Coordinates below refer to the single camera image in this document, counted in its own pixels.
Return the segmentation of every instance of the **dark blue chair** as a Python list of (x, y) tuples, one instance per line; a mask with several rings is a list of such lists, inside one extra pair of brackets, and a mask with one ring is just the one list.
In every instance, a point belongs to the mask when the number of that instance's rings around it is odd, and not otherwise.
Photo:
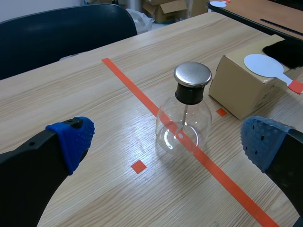
[(56, 9), (0, 23), (0, 79), (137, 35), (122, 7)]

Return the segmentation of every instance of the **orange tape line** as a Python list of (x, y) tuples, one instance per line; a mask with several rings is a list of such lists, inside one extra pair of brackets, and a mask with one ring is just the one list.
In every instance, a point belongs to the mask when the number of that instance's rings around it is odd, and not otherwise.
[[(158, 107), (108, 58), (102, 60), (107, 67), (130, 89), (131, 92), (157, 116)], [(178, 140), (193, 153), (194, 157), (214, 176), (214, 178), (264, 227), (278, 227), (277, 223), (264, 212), (232, 179), (223, 172), (195, 143), (171, 121), (164, 112), (159, 112), (162, 123), (174, 133)]]

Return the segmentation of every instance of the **blue gripper pad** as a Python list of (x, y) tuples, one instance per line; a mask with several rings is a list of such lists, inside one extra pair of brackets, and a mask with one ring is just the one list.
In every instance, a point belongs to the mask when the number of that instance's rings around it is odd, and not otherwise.
[(263, 173), (270, 167), (291, 128), (257, 116), (249, 117), (243, 122), (241, 130), (243, 149), (249, 160)]
[(83, 153), (90, 148), (95, 133), (94, 123), (89, 118), (75, 117), (74, 119), (83, 120), (81, 128), (75, 129), (62, 122), (46, 127), (46, 129), (57, 133), (70, 175), (77, 169)]

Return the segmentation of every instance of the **desk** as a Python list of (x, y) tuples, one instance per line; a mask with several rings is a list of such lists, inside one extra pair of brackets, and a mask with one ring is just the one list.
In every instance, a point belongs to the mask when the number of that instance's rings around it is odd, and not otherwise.
[(303, 39), (302, 35), (295, 34), (260, 20), (264, 19), (274, 22), (303, 33), (303, 26), (301, 24), (303, 11), (301, 10), (268, 0), (232, 0), (230, 3), (227, 3), (227, 6), (224, 8), (214, 7), (209, 2), (207, 5), (215, 12), (233, 18), (267, 34), (277, 34), (283, 38), (294, 36)]
[[(1, 152), (54, 122), (83, 115), (95, 123), (87, 156), (56, 191), (39, 226), (260, 226), (196, 159), (174, 158), (159, 149), (155, 117), (101, 59), (110, 58), (160, 106), (174, 95), (173, 70), (181, 62), (201, 62), (214, 75), (223, 54), (266, 36), (206, 13), (0, 81)], [(208, 89), (204, 100), (213, 128), (201, 149), (277, 224), (292, 226), (297, 212), (247, 159), (241, 121), (219, 116), (215, 111), (221, 106)], [(302, 131), (302, 98), (287, 91), (256, 114)], [(147, 168), (137, 175), (130, 165), (139, 159)]]

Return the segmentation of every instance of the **metal cap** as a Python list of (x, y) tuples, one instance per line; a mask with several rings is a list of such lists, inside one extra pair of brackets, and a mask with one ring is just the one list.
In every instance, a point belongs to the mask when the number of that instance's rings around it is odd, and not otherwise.
[(198, 62), (185, 62), (174, 71), (176, 81), (186, 87), (204, 87), (212, 79), (212, 73)]

